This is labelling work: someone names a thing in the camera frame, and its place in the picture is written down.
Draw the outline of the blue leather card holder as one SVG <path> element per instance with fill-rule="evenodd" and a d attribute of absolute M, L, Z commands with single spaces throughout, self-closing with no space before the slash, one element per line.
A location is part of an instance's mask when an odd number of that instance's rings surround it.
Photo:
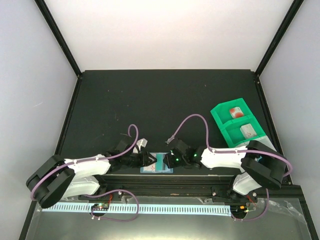
<path fill-rule="evenodd" d="M 156 158 L 156 162 L 149 166 L 141 167 L 141 174 L 172 174 L 174 172 L 172 168 L 168 168 L 164 163 L 166 153 L 158 152 L 151 153 L 151 155 Z"/>

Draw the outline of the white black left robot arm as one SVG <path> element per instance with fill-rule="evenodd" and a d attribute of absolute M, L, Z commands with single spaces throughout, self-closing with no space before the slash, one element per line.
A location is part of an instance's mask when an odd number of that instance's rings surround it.
<path fill-rule="evenodd" d="M 88 158 L 69 159 L 55 154 L 27 179 L 26 187 L 43 209 L 78 195 L 92 195 L 101 200 L 108 188 L 98 182 L 97 175 L 156 163 L 155 155 L 146 150 L 147 142 L 142 138 L 132 144 L 124 138 L 110 150 Z"/>

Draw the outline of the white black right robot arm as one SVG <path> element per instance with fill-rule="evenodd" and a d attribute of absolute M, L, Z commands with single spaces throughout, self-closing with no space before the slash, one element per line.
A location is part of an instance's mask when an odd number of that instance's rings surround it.
<path fill-rule="evenodd" d="M 191 147 L 180 139 L 169 144 L 163 162 L 169 168 L 205 167 L 207 169 L 237 169 L 227 187 L 215 186 L 212 195 L 225 203 L 243 203 L 255 190 L 279 190 L 289 161 L 280 153 L 257 140 L 235 148 Z"/>

